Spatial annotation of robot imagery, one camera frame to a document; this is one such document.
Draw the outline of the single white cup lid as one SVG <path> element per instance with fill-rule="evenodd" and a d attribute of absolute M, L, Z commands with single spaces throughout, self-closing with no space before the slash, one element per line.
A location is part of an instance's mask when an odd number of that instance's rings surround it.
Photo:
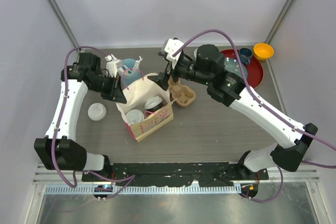
<path fill-rule="evenodd" d="M 138 109 L 130 110 L 125 116 L 129 125 L 140 123 L 145 119 L 144 113 Z"/>

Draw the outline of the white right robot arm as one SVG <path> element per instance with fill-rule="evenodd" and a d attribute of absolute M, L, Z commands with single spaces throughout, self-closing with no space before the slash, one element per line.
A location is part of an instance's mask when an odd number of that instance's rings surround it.
<path fill-rule="evenodd" d="M 202 45 L 191 59 L 184 52 L 174 53 L 183 45 L 177 39 L 168 39 L 158 53 L 167 62 L 164 72 L 149 77 L 163 90 L 168 81 L 182 78 L 207 86 L 212 99 L 250 118 L 275 140 L 276 144 L 257 150 L 246 151 L 232 171 L 233 178 L 250 179 L 256 172 L 280 167 L 295 172 L 308 150 L 317 127 L 303 125 L 286 117 L 282 112 L 261 98 L 243 78 L 225 69 L 226 59 L 214 45 Z"/>

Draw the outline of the pink kraft paper bag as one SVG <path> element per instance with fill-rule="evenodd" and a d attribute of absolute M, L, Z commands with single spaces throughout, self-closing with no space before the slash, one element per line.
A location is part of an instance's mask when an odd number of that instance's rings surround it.
<path fill-rule="evenodd" d="M 121 77 L 126 104 L 117 103 L 121 117 L 130 136 L 137 142 L 163 127 L 174 119 L 169 91 L 163 90 L 150 80 L 156 73 L 142 75 L 130 85 Z"/>

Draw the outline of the brown cardboard cup carrier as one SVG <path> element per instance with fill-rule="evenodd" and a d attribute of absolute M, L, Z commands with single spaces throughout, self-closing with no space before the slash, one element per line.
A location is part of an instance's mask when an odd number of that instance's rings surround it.
<path fill-rule="evenodd" d="M 190 87 L 182 85 L 180 80 L 174 82 L 170 77 L 168 84 L 170 95 L 177 105 L 187 107 L 195 101 L 196 93 Z"/>

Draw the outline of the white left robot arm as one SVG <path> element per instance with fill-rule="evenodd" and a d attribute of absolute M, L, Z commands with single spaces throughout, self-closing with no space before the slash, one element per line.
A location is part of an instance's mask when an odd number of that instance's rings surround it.
<path fill-rule="evenodd" d="M 88 52 L 80 53 L 78 62 L 61 71 L 61 92 L 54 118 L 45 137 L 34 142 L 34 149 L 47 170 L 92 170 L 102 182 L 111 177 L 107 156 L 88 153 L 76 143 L 79 112 L 88 91 L 99 93 L 105 100 L 127 102 L 118 73 L 122 60 L 108 55 L 106 61 L 106 76 L 102 73 L 101 59 Z"/>

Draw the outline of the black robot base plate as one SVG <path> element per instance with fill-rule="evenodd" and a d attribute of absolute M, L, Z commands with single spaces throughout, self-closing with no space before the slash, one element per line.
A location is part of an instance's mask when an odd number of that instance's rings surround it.
<path fill-rule="evenodd" d="M 198 181 L 201 187 L 230 186 L 235 180 L 268 180 L 266 169 L 256 173 L 242 172 L 239 164 L 203 163 L 114 163 L 96 173 L 108 179 L 121 180 L 132 175 L 133 187 L 188 187 Z"/>

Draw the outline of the black paper coffee cup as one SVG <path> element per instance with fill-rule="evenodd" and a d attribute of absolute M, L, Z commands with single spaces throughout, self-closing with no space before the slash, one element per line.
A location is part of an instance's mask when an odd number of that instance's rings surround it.
<path fill-rule="evenodd" d="M 144 108 L 145 108 L 146 111 L 153 112 L 153 113 L 155 111 L 161 109 L 162 107 L 163 107 L 163 103 L 162 102 L 160 102 L 160 103 L 156 102 L 156 103 L 151 103 L 151 104 L 146 103 L 144 105 Z"/>

